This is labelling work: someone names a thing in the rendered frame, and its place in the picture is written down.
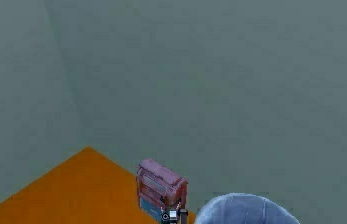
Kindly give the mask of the pale blue round chair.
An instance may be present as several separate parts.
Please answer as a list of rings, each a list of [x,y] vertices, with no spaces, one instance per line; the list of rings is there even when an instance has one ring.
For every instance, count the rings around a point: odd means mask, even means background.
[[[301,224],[268,198],[228,193],[214,197],[198,212],[194,224]]]

